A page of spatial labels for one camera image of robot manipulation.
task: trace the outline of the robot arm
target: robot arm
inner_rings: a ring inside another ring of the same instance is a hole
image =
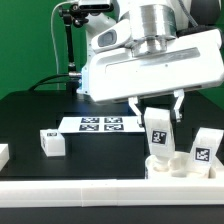
[[[196,32],[180,36],[179,30],[188,24],[184,11],[191,1],[184,1],[185,9],[179,2],[72,3],[74,25],[86,24],[87,34],[88,58],[78,93],[88,94],[96,102],[173,93],[181,93],[183,98],[185,91],[220,85],[224,79],[220,31],[209,28],[201,32],[196,27]],[[96,16],[113,8],[116,21],[103,14]]]

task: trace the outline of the black table surface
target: black table surface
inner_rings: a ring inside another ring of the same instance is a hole
[[[141,101],[146,106],[171,108],[171,96]],[[224,111],[198,92],[186,93],[183,120],[175,124],[176,150],[189,152],[200,127],[224,129]],[[57,128],[63,116],[133,115],[126,103],[93,105],[77,100],[65,91],[13,92],[0,101],[0,143],[9,143],[10,161],[1,171],[0,180],[65,179],[66,175],[43,175],[30,169],[30,160],[63,169],[64,159],[48,159],[40,148],[39,130]],[[224,161],[223,143],[217,157]],[[92,208],[8,208],[0,209],[1,223],[223,223],[223,205],[131,206]]]

